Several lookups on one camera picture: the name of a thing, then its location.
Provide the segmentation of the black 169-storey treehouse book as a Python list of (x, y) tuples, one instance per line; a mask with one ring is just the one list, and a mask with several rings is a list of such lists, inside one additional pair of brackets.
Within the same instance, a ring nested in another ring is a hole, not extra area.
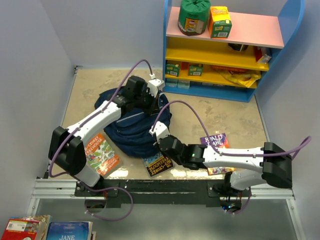
[(175, 167), (174, 162), (161, 152), (154, 156), (142, 158), (143, 165), (150, 178), (154, 178)]

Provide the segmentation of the navy blue school backpack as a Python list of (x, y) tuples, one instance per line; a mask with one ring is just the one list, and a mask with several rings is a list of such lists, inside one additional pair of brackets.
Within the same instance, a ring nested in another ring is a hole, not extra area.
[[(106, 90), (99, 94), (94, 104), (97, 109), (104, 101), (108, 101), (116, 88)], [(169, 103), (168, 98), (162, 91), (159, 91), (158, 107), (160, 110)], [(158, 113), (147, 115), (141, 109), (134, 108), (117, 121), (106, 126), (103, 131), (110, 140), (126, 155), (134, 158), (148, 158), (158, 153), (154, 146), (156, 140), (151, 136), (149, 130), (154, 124)], [(167, 107), (159, 117), (159, 121), (169, 129), (172, 114)]]

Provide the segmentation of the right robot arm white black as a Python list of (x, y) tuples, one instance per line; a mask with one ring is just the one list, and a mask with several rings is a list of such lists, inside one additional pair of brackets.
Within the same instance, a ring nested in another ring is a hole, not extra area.
[(157, 137), (156, 141), (164, 156), (190, 170), (235, 168), (235, 171), (226, 174), (219, 188), (230, 197), (261, 184), (279, 189), (293, 186), (292, 157), (273, 142), (265, 142), (263, 147), (236, 149), (184, 144), (170, 134)]

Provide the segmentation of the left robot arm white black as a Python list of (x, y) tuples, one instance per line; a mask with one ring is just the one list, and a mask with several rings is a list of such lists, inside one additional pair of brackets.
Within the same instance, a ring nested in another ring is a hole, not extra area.
[(58, 126), (52, 132), (48, 158), (68, 175), (86, 185), (86, 191), (99, 196), (104, 190), (102, 177), (89, 166), (85, 154), (87, 143), (106, 126), (119, 120), (133, 109), (146, 114), (158, 110), (159, 92), (165, 86), (161, 79), (153, 77), (145, 81), (130, 76), (125, 86), (119, 86), (109, 100), (81, 121), (63, 128)]

